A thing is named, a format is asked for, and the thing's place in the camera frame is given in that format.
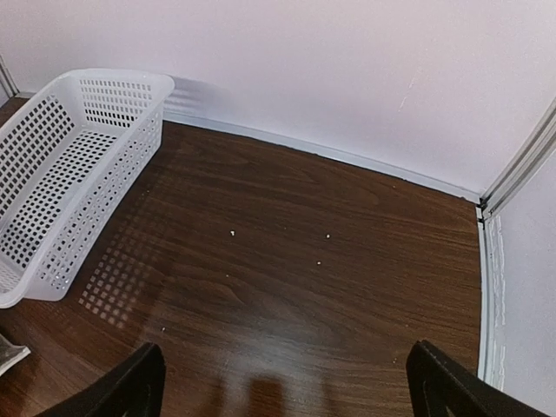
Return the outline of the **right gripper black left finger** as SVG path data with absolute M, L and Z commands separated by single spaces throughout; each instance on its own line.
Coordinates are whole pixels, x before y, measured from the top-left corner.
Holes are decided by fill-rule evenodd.
M 166 365 L 152 342 L 81 392 L 41 412 L 42 416 L 159 416 Z

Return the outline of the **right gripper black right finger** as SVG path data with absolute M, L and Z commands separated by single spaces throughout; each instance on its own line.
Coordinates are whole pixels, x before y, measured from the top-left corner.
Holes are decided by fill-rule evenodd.
M 539 410 L 489 386 L 429 341 L 407 357 L 415 416 L 542 416 Z

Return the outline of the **clear polka dot zip bag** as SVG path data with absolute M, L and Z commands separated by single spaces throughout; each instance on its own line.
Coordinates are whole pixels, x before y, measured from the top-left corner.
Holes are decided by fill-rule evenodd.
M 2 334 L 0 335 L 0 376 L 3 376 L 18 362 L 22 361 L 30 354 L 30 349 L 26 346 L 18 346 L 8 341 Z

